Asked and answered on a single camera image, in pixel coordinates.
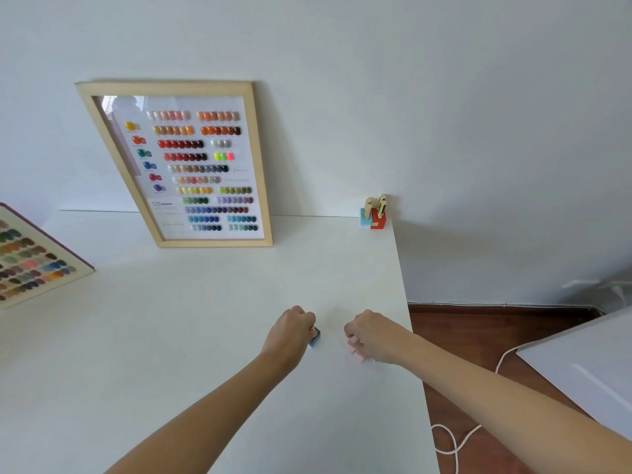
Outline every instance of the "white table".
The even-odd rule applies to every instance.
[[[365,308],[410,329],[391,225],[357,222],[273,217],[273,248],[160,250],[138,214],[54,214],[44,229],[97,271],[0,313],[0,471],[104,471],[300,304],[320,341],[212,472],[438,473],[422,382],[344,349]]]

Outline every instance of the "forearm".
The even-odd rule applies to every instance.
[[[481,423],[538,473],[630,472],[632,444],[592,419],[419,336],[401,364]]]
[[[208,472],[237,430],[287,373],[272,356],[259,355],[141,442],[106,474]]]

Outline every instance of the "wooden floor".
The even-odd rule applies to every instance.
[[[598,315],[596,311],[580,308],[533,311],[532,308],[411,305],[409,310],[415,334],[492,371],[504,351],[564,331]],[[499,373],[582,412],[515,353],[505,358]],[[477,422],[429,385],[425,384],[424,388],[431,423],[446,425],[457,442],[461,442]],[[453,449],[447,432],[434,429],[433,434],[439,449]],[[454,473],[454,456],[438,454],[437,458],[441,474]],[[484,428],[470,437],[459,452],[459,462],[461,474],[533,472]]]

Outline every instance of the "hand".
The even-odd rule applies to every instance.
[[[363,358],[389,364],[400,364],[415,335],[395,321],[365,310],[344,326],[347,343]]]
[[[292,371],[303,358],[307,344],[316,336],[313,328],[316,315],[306,313],[301,306],[285,311],[265,338],[263,355],[270,355],[286,373]]]

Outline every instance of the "white cable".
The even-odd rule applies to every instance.
[[[531,344],[531,343],[532,343],[532,341],[526,342],[524,344],[520,344],[519,346],[516,346],[515,348],[511,348],[510,350],[507,350],[504,353],[502,353],[501,359],[498,361],[498,364],[496,365],[496,369],[494,370],[494,372],[496,374],[498,374],[498,369],[500,369],[502,361],[503,361],[503,359],[505,358],[506,355],[508,355],[509,353],[511,353],[511,352],[513,352],[515,350],[518,350],[518,349],[522,348],[523,346],[526,346],[527,344]],[[472,429],[470,432],[468,432],[465,435],[465,437],[463,438],[463,440],[461,441],[461,444],[459,444],[458,446],[456,445],[456,438],[454,437],[454,434],[452,434],[451,430],[449,430],[443,424],[433,424],[431,426],[431,430],[435,429],[436,427],[440,427],[440,428],[445,429],[447,431],[447,433],[452,438],[452,444],[454,446],[454,449],[452,451],[441,451],[441,449],[437,449],[437,447],[435,446],[435,451],[437,451],[438,454],[445,454],[446,456],[450,456],[450,455],[454,454],[454,466],[455,466],[454,467],[454,474],[459,474],[459,451],[461,451],[463,446],[465,446],[465,443],[468,442],[468,439],[471,437],[471,435],[474,434],[477,430],[479,430],[482,426],[479,424],[474,429]]]

